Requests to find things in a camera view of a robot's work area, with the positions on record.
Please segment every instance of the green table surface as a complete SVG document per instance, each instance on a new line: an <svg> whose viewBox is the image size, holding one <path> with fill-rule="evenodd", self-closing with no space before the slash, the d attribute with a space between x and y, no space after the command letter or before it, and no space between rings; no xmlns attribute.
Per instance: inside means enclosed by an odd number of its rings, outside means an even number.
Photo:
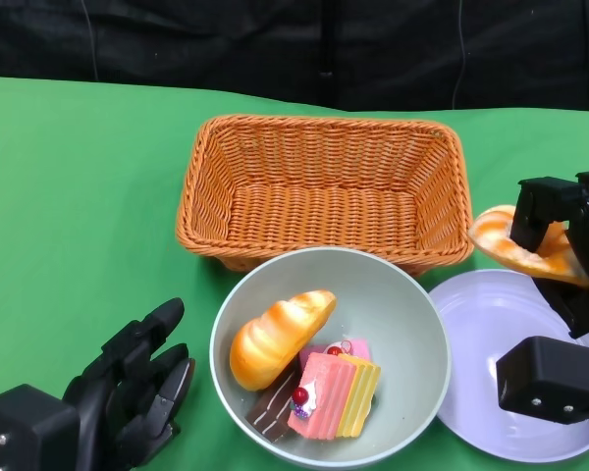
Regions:
<svg viewBox="0 0 589 471"><path fill-rule="evenodd" d="M0 78L0 392L28 383L61 396L100 345L174 296L196 374L182 434L146 469L295 469L238 429L215 393L208 345L240 274L184 251L175 218L199 125L221 114L348 113L229 93ZM589 170L589 113L484 110L360 113L452 127L464 148L474 215L514 203L522 178ZM420 281L495 267L474 254ZM527 467L483 453L437 420L377 471ZM589 470L589 452L544 469Z"/></svg>

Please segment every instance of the wicker basket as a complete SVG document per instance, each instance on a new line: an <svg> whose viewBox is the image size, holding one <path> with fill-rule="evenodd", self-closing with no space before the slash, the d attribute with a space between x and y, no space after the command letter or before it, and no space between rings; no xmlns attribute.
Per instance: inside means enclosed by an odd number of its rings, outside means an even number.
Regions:
<svg viewBox="0 0 589 471"><path fill-rule="evenodd" d="M198 133L177 237L236 271L339 245L417 276L464 260L470 224L460 142L443 125L226 116Z"/></svg>

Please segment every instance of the bowl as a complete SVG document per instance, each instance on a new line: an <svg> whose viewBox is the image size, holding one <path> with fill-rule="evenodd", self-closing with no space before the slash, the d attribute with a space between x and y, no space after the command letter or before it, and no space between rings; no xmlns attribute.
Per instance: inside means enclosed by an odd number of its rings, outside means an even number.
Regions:
<svg viewBox="0 0 589 471"><path fill-rule="evenodd" d="M292 431L271 444L244 419L258 393L241 388L229 367L238 330L280 299L328 289L336 310L312 343L362 338L382 368L371 412L357 439L304 439ZM232 290L211 335L212 380L234 422L257 444L299 466L353 469L410 444L436 416L450 381L451 355L441 317L406 272L376 256L338 247L290 252L259 266Z"/></svg>

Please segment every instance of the black curtain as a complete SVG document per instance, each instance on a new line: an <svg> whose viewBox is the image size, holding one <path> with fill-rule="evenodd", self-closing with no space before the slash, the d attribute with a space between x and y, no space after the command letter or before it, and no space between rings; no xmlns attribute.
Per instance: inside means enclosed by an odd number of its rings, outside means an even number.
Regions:
<svg viewBox="0 0 589 471"><path fill-rule="evenodd" d="M320 0L84 0L99 79L318 104ZM334 106L449 109L458 0L338 0ZM589 0L463 0L457 108L589 110ZM93 80L80 0L0 0L0 76Z"/></svg>

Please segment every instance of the cherry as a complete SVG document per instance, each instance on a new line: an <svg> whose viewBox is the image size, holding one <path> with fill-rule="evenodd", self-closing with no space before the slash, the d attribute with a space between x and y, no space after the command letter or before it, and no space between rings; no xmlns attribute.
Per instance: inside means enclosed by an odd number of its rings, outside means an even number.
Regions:
<svg viewBox="0 0 589 471"><path fill-rule="evenodd" d="M328 355L340 355L341 353L343 353L343 349L340 348L339 346L330 346L327 349Z"/></svg>
<svg viewBox="0 0 589 471"><path fill-rule="evenodd" d="M296 405L304 405L309 397L310 395L306 388L298 387L293 391L293 402Z"/></svg>

